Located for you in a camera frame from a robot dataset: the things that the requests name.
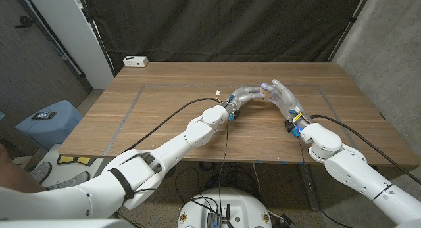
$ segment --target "blue stool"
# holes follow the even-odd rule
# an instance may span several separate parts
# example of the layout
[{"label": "blue stool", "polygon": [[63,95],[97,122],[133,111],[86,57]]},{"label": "blue stool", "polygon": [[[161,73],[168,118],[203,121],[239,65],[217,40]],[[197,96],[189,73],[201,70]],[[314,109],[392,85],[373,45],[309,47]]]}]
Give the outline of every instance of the blue stool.
[{"label": "blue stool", "polygon": [[47,106],[38,112],[56,112],[51,119],[33,120],[32,114],[16,129],[28,136],[35,144],[50,150],[57,143],[63,143],[82,119],[82,115],[67,100]]}]

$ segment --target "yellow tag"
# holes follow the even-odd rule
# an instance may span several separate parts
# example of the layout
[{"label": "yellow tag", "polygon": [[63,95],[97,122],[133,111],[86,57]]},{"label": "yellow tag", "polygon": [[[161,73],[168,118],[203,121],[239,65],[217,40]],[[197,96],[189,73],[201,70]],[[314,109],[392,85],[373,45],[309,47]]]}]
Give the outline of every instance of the yellow tag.
[{"label": "yellow tag", "polygon": [[87,165],[89,163],[89,160],[91,160],[91,158],[82,158],[82,157],[78,158],[78,162],[80,162],[84,165]]},{"label": "yellow tag", "polygon": [[294,117],[294,119],[292,119],[292,121],[296,122],[301,116],[302,116],[302,114],[300,112],[300,114],[298,114],[298,116]]},{"label": "yellow tag", "polygon": [[70,156],[61,156],[59,163],[73,162],[74,158]]}]

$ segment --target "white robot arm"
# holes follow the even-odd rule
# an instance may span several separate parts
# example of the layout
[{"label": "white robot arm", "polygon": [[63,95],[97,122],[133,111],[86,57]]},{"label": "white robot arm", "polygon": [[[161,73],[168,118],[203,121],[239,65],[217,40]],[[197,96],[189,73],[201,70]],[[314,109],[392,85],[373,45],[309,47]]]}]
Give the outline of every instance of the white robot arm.
[{"label": "white robot arm", "polygon": [[148,198],[166,173],[191,149],[208,143],[218,125],[251,99],[264,98],[260,88],[240,88],[192,121],[187,129],[155,150],[132,149],[113,159],[102,174],[80,185],[39,193],[0,187],[0,220],[108,218],[122,204],[135,208]]},{"label": "white robot arm", "polygon": [[309,154],[334,179],[370,199],[397,225],[421,219],[420,201],[380,175],[361,152],[343,144],[334,132],[314,123],[287,87],[273,80],[273,85],[264,83],[262,88],[271,92],[269,100],[293,123],[295,136],[312,143]]}]

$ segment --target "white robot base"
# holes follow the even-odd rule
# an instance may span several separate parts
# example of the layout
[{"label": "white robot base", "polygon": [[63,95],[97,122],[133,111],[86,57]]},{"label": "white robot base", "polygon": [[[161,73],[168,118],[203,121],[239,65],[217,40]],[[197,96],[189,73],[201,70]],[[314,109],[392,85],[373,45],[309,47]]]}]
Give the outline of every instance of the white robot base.
[{"label": "white robot base", "polygon": [[[206,190],[201,193],[203,197],[212,198],[207,201],[216,211],[219,206],[218,188]],[[196,195],[193,198],[200,198],[196,202],[209,207],[208,202],[201,198],[201,195]],[[241,191],[239,189],[221,187],[221,203],[222,203],[222,217],[226,218],[227,204],[230,205],[229,222],[232,227],[258,227],[270,228],[272,222],[266,207],[255,197]],[[186,203],[178,217],[178,228],[221,228],[229,227],[226,224],[226,219],[220,219],[220,216],[212,213],[207,208],[204,208],[192,201]]]}]

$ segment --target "metal stand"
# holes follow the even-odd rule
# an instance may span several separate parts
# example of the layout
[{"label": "metal stand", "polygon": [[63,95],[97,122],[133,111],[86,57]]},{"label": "metal stand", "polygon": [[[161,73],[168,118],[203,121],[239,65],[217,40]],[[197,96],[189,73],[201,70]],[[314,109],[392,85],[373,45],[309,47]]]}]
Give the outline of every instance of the metal stand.
[{"label": "metal stand", "polygon": [[315,212],[319,211],[320,207],[318,205],[316,191],[314,190],[314,183],[309,165],[300,164],[298,165],[298,168],[300,170],[301,177],[303,178],[305,190],[307,192],[307,198],[310,202],[310,209]]}]

